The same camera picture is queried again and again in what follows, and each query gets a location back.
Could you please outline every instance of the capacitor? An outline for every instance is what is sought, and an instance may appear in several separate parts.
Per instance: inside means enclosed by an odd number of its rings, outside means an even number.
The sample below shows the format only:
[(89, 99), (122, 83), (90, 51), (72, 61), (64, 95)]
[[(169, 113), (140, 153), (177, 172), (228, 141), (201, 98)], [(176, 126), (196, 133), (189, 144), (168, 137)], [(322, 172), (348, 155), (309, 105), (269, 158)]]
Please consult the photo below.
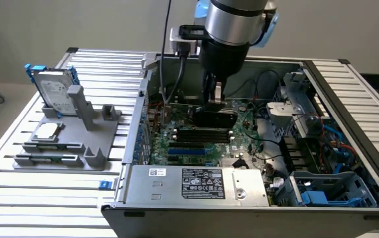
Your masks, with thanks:
[(240, 112), (245, 112), (245, 111), (246, 111), (246, 107), (238, 106), (238, 107), (237, 107), (237, 110), (238, 110)]

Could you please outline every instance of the sticker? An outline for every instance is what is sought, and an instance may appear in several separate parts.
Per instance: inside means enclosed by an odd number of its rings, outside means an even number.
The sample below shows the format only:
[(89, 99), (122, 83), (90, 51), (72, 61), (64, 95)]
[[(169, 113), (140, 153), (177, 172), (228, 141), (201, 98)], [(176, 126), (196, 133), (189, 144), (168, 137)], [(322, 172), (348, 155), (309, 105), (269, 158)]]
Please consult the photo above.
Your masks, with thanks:
[(150, 168), (148, 171), (149, 176), (165, 176), (165, 168)]
[(76, 115), (72, 98), (68, 95), (69, 87), (61, 82), (41, 80), (40, 81), (45, 100), (49, 106), (61, 114)]
[(181, 196), (184, 199), (224, 199), (221, 169), (182, 169)]

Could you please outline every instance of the motherboard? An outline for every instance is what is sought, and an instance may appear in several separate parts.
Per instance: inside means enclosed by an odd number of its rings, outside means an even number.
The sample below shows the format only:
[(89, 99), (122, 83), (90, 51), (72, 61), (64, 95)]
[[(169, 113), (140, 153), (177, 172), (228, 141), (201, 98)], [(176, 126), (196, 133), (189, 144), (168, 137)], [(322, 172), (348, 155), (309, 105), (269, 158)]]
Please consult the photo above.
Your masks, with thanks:
[(189, 165), (232, 167), (244, 159), (246, 167), (253, 164), (252, 153), (260, 146), (256, 119), (248, 103), (226, 102), (225, 109), (236, 115), (229, 128), (197, 127), (189, 111), (194, 105), (169, 104), (156, 109), (152, 130), (152, 165)]

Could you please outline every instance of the warning label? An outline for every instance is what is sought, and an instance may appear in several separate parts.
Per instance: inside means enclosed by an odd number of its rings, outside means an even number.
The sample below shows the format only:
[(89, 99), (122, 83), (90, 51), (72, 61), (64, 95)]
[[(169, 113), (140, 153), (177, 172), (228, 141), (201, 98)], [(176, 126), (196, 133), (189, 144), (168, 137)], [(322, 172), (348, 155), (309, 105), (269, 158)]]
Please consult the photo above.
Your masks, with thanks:
[(220, 169), (182, 169), (182, 198), (224, 199), (222, 190)]

